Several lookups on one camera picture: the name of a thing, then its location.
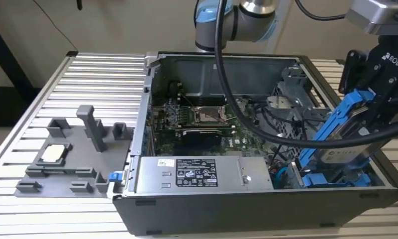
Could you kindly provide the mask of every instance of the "wire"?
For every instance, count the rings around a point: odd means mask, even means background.
[[[266,124],[272,127],[272,129],[273,129],[277,133],[280,133],[277,127],[273,125],[273,123],[272,123],[270,120],[268,119],[266,114],[265,114],[264,111],[265,111],[265,107],[262,106],[262,108],[261,108],[261,115],[262,115],[262,118],[264,118]]]
[[[249,121],[246,116],[242,114],[238,105],[236,103],[234,96],[232,94],[232,89],[228,83],[224,61],[222,61],[222,23],[224,23],[224,10],[225,10],[226,0],[220,0],[218,12],[217,12],[217,22],[216,22],[216,34],[214,34],[214,57],[216,57],[216,66],[218,71],[221,88],[225,94],[228,103],[232,106],[232,110],[237,116],[241,124],[262,139],[268,140],[272,143],[278,143],[288,146],[301,147],[301,148],[345,148],[353,147],[363,144],[370,144],[374,142],[385,141],[395,136],[398,136],[398,123],[387,126],[386,129],[367,134],[361,137],[349,138],[349,139],[337,139],[332,141],[317,141],[317,140],[300,140],[282,138],[276,135],[272,135],[258,129],[253,123]]]
[[[49,21],[52,22],[56,30],[60,32],[60,34],[66,38],[68,42],[70,43],[70,45],[73,46],[74,50],[78,51],[78,48],[73,45],[72,41],[69,40],[69,38],[66,37],[65,33],[62,33],[62,31],[58,29],[58,27],[56,26],[50,16],[46,14],[44,8],[41,7],[41,5],[37,3],[36,0],[32,0],[34,2],[34,4],[38,6],[38,8],[41,9],[42,13],[45,14],[46,18],[49,19]]]
[[[194,23],[194,28],[197,27],[197,11],[198,11],[198,4],[200,4],[200,0],[197,0],[197,3],[194,4],[194,12],[193,12],[193,23]]]
[[[302,3],[300,0],[294,0],[294,2],[298,5],[300,10],[304,12],[304,14],[312,18],[313,20],[317,21],[333,21],[333,20],[340,20],[345,18],[345,14],[342,15],[336,15],[336,16],[316,16],[313,13],[310,13],[306,8],[304,7]]]
[[[276,160],[276,157],[277,157],[277,155],[278,155],[281,146],[282,146],[282,145],[280,144],[278,147],[277,147],[277,149],[276,149],[276,152],[274,152],[274,154],[273,154],[273,158],[272,158],[272,162],[274,162],[274,160]]]

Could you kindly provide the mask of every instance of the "slotted aluminum surface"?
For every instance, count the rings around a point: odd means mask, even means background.
[[[142,57],[78,54],[65,59],[45,86],[42,97],[28,109],[26,117],[22,117],[0,147],[0,238],[133,238],[108,199],[16,198],[12,194],[48,136],[44,127],[52,117],[66,117],[70,125],[80,125],[74,110],[80,104],[90,104],[96,108],[94,116],[105,125],[122,121],[134,126],[144,80]],[[313,60],[313,63],[337,89],[342,66],[334,60]],[[383,152],[398,169],[398,140],[385,146]],[[338,230],[248,232],[178,238],[204,237],[398,239],[398,202],[389,208],[369,210]]]

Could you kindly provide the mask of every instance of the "wall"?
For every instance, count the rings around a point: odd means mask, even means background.
[[[194,51],[194,0],[37,0],[80,51]],[[0,0],[0,33],[41,86],[73,50],[32,0]],[[261,53],[265,43],[232,43],[229,52]]]
[[[352,0],[301,1],[305,8],[318,16],[346,13],[352,4]],[[375,44],[377,37],[363,34],[348,20],[314,21],[293,3],[277,42],[276,54],[308,55],[321,59],[345,59],[349,50],[370,50]]]
[[[321,15],[345,12],[350,4],[350,0],[302,1]],[[145,53],[196,49],[196,0],[82,0],[82,11],[74,0],[37,2],[80,51]],[[0,33],[32,83],[42,86],[73,47],[32,0],[0,0]],[[349,49],[369,49],[374,43],[374,37],[363,35],[345,20],[316,22],[293,4],[276,53],[344,58]],[[226,52],[266,53],[266,49],[266,42],[230,42]],[[5,77],[0,84],[8,84]]]

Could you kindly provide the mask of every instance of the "warning label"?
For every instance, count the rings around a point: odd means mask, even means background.
[[[214,159],[177,159],[178,187],[217,187],[217,167]]]

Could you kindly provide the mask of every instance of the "blue drive bracket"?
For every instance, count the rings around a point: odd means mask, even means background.
[[[354,105],[359,103],[366,103],[371,101],[373,98],[374,94],[370,91],[358,91],[357,89],[354,89],[353,92],[345,95],[345,98],[341,101],[337,108],[334,109],[328,121],[318,130],[314,136],[314,140],[326,140],[336,128],[346,123]],[[302,150],[300,155],[300,164],[302,168],[309,165],[314,152],[314,148],[306,148]]]
[[[344,187],[369,187],[370,177],[367,174],[362,173],[356,182],[348,183],[329,183],[326,177],[322,173],[310,173],[302,177],[304,186],[306,188],[344,188]]]

